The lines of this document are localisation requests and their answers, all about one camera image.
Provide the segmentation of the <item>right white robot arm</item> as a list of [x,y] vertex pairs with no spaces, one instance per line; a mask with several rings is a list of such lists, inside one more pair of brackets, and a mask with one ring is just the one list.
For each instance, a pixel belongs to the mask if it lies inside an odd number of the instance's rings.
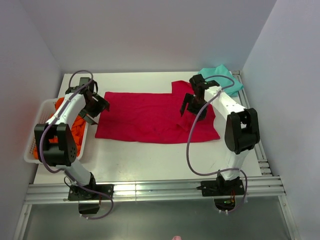
[[[225,119],[224,143],[227,147],[224,168],[211,172],[199,173],[193,169],[190,161],[190,143],[197,121],[203,117],[204,111],[211,105]],[[221,87],[201,90],[200,94],[186,93],[180,108],[180,114],[185,111],[195,114],[186,144],[186,161],[191,172],[198,176],[220,175],[216,183],[217,191],[222,195],[229,194],[233,188],[233,180],[244,175],[242,166],[248,153],[260,142],[258,113],[254,108],[246,108],[237,103]]]

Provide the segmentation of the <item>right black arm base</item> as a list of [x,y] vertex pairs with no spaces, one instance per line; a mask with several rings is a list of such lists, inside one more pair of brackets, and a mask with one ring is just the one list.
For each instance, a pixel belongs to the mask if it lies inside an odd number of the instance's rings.
[[218,175],[215,180],[203,180],[196,188],[201,191],[203,197],[213,197],[214,206],[219,212],[234,211],[237,207],[237,196],[243,196],[244,202],[247,195],[247,184],[240,177],[233,180],[224,180]]

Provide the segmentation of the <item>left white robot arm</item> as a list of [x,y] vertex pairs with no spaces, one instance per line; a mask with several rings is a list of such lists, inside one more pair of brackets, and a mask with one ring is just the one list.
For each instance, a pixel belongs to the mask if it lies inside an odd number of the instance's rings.
[[86,200],[95,198],[98,188],[91,183],[92,174],[78,160],[71,128],[77,116],[94,125],[93,118],[109,110],[110,103],[97,93],[68,93],[53,116],[34,128],[39,161],[48,172],[63,172],[72,184],[81,186],[79,194]]

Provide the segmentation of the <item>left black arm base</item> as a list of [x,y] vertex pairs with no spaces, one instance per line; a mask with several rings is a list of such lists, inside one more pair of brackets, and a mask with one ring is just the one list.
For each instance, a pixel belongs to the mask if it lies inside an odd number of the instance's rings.
[[[78,185],[68,184],[66,182],[66,177],[64,178],[64,183],[69,187],[68,201],[71,202],[81,202],[81,201],[98,201],[98,203],[79,203],[78,212],[81,217],[88,220],[99,220],[108,216],[113,208],[113,193],[114,193],[114,184],[103,183],[97,184],[95,177],[91,174],[90,181],[88,185]],[[111,205],[108,212],[101,216],[95,216],[101,207],[102,200],[109,200]]]

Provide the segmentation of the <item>crimson red t shirt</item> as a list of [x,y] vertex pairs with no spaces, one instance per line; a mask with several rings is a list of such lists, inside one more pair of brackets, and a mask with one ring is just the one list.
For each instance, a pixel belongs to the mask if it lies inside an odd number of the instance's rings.
[[[124,142],[152,144],[184,144],[195,120],[185,111],[180,115],[186,93],[193,93],[191,85],[182,80],[171,83],[170,93],[106,92],[109,111],[100,114],[95,137]],[[219,140],[214,128],[216,115],[207,108],[205,119],[196,123],[191,142]]]

